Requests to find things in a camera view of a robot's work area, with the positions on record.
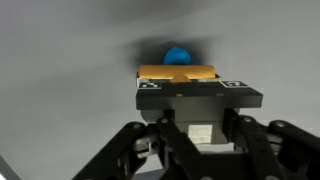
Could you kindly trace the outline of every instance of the gray wall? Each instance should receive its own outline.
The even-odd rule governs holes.
[[[0,152],[23,179],[73,177],[141,121],[133,59],[153,39],[207,39],[208,64],[265,95],[243,113],[320,135],[319,9],[319,0],[1,0]]]

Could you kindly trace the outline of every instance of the screw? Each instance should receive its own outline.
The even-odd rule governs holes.
[[[121,167],[121,160],[118,158],[117,160],[118,167]]]
[[[251,121],[252,121],[251,118],[249,118],[249,117],[244,117],[243,120],[244,120],[245,122],[251,122]]]
[[[139,129],[140,127],[141,127],[140,124],[135,124],[135,125],[133,125],[133,128],[134,128],[134,129]]]
[[[276,176],[269,175],[266,177],[266,180],[280,180],[280,179]]]
[[[216,96],[223,97],[224,95],[222,93],[217,93]]]
[[[167,120],[167,119],[162,119],[161,122],[162,122],[162,123],[167,123],[168,120]]]
[[[280,121],[277,122],[276,125],[279,126],[279,127],[284,127],[285,126],[285,124],[283,122],[280,122]]]
[[[200,180],[213,180],[213,179],[209,176],[203,176]]]

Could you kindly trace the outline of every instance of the blue ball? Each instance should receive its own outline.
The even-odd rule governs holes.
[[[180,47],[171,48],[164,56],[164,65],[188,65],[191,62],[191,56],[187,50]]]

